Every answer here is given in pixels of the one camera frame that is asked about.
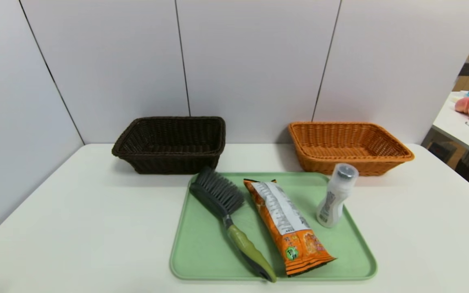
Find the gray bristles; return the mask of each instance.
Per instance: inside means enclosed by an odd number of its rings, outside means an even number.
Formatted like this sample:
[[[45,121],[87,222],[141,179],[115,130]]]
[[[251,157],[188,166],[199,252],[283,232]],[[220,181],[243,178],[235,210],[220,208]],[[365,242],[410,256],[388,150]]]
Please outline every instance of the gray bristles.
[[[197,176],[196,183],[216,198],[229,214],[232,214],[244,202],[243,194],[238,187],[209,167],[204,168]]]

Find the brush handle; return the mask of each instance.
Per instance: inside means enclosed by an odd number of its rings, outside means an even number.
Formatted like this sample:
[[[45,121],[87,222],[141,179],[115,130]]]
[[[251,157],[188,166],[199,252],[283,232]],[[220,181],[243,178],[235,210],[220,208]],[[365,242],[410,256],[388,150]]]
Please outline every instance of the brush handle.
[[[257,271],[257,273],[270,282],[276,282],[276,274],[271,265],[262,255],[254,244],[247,238],[247,235],[242,232],[236,225],[230,225],[227,228],[229,238],[238,247],[243,258]]]

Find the white table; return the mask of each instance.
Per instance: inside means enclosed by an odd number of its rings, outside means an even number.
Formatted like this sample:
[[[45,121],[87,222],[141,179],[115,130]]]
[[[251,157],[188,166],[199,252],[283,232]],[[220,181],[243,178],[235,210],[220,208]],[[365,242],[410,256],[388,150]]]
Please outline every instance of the white table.
[[[0,292],[469,292],[469,184],[421,146],[408,147],[414,161],[359,178],[346,202],[378,263],[371,280],[179,280],[169,256],[191,176],[138,175],[111,144],[91,144],[0,226]],[[229,144],[218,170],[300,167],[292,145]]]
[[[469,116],[455,111],[455,102],[459,97],[463,97],[466,92],[451,92],[432,128],[439,131],[448,138],[457,141],[464,148],[469,150],[469,126],[465,124],[469,121]]]

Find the green tray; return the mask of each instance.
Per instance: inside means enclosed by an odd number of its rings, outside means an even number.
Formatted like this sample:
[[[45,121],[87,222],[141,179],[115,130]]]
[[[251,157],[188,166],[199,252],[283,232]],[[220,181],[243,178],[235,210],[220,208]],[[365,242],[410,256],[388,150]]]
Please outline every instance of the green tray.
[[[366,280],[376,274],[376,260],[346,208],[342,219],[334,228],[324,228],[316,221],[316,207],[327,189],[326,176],[319,173],[223,173],[223,175],[243,191],[246,199],[246,204],[233,213],[233,222],[246,233],[272,265],[279,282]],[[287,278],[283,260],[275,243],[243,185],[244,178],[258,181],[276,179],[302,212],[314,234],[337,260],[294,278]],[[221,221],[189,192],[180,215],[170,266],[173,274],[183,280],[261,280],[235,250]]]

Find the white wall panel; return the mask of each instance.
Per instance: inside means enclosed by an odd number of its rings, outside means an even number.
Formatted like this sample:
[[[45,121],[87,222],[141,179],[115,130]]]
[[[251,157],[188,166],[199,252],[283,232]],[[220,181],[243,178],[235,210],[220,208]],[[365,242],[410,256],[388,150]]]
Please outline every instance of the white wall panel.
[[[288,138],[311,120],[339,0],[177,0],[191,115],[226,120],[227,141]]]
[[[22,0],[86,143],[145,116],[187,116],[173,0]]]
[[[469,54],[469,0],[344,0],[314,120],[420,143]]]
[[[0,224],[81,146],[19,2],[0,0]]]

